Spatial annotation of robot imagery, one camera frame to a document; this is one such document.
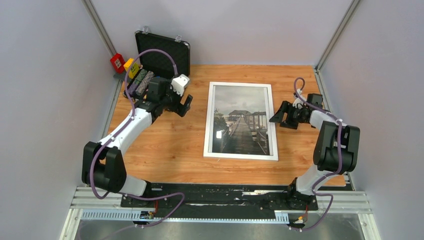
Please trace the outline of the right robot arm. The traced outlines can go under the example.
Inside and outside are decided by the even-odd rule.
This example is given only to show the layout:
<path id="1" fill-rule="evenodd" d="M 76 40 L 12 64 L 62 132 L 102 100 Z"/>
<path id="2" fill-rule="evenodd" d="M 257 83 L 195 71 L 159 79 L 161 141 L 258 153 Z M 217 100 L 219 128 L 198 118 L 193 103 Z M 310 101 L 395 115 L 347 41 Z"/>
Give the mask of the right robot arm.
<path id="1" fill-rule="evenodd" d="M 323 109 L 323 97 L 317 93 L 307 98 L 296 94 L 294 103 L 284 100 L 271 123 L 296 130 L 299 124 L 309 124 L 319 131 L 313 151 L 313 164 L 287 187 L 284 201 L 291 209 L 308 206 L 316 191 L 328 180 L 352 172 L 358 159 L 360 129 L 348 125 L 330 111 Z"/>

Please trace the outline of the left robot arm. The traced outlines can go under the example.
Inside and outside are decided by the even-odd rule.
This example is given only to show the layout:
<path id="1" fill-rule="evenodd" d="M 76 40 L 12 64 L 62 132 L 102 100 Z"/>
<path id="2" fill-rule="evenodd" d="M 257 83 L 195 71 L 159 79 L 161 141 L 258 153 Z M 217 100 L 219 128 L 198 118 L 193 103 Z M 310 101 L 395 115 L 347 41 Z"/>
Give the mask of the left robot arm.
<path id="1" fill-rule="evenodd" d="M 137 100 L 134 109 L 118 127 L 98 142 L 89 141 L 83 149 L 82 182 L 110 193 L 134 196 L 140 206 L 153 201 L 150 182 L 127 173 L 123 156 L 136 138 L 164 112 L 184 117 L 193 100 L 188 95 L 181 103 L 190 78 L 184 74 L 166 79 L 154 77 L 144 96 Z"/>

